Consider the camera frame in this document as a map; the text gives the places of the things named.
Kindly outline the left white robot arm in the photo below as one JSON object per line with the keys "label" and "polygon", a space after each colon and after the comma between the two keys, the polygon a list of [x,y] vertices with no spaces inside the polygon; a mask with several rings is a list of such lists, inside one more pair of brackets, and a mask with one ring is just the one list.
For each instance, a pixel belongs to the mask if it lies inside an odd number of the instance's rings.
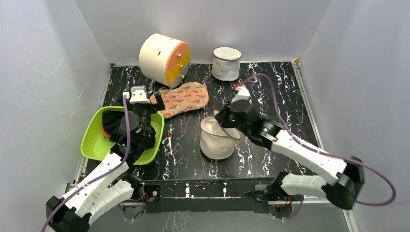
{"label": "left white robot arm", "polygon": [[122,105],[101,108],[84,135],[81,152],[99,165],[73,189],[46,202],[45,227],[86,232],[92,223],[126,200],[147,199],[143,182],[130,168],[150,164],[163,134],[162,96],[144,90],[123,93]]}

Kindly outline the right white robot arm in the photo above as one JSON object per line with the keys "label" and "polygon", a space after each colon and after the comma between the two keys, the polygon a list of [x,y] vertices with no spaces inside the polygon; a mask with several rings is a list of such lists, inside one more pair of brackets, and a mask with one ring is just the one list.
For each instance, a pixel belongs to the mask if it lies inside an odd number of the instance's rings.
{"label": "right white robot arm", "polygon": [[259,201],[285,200],[289,196],[307,195],[326,198],[334,206],[351,210],[364,185],[364,169],[360,159],[351,161],[323,155],[323,150],[298,139],[295,141],[283,125],[260,115],[246,100],[239,100],[216,113],[215,119],[224,129],[236,129],[255,145],[285,155],[315,175],[281,172],[264,189],[255,188]]}

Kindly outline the round white mesh laundry bag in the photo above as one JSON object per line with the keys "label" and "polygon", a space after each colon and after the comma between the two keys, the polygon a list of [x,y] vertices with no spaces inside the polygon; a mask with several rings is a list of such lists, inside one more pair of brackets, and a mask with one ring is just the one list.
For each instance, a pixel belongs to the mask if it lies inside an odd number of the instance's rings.
{"label": "round white mesh laundry bag", "polygon": [[201,123],[200,149],[202,153],[212,160],[222,160],[230,157],[235,149],[235,143],[241,135],[235,128],[222,128],[215,119],[218,110],[213,116],[204,118]]}

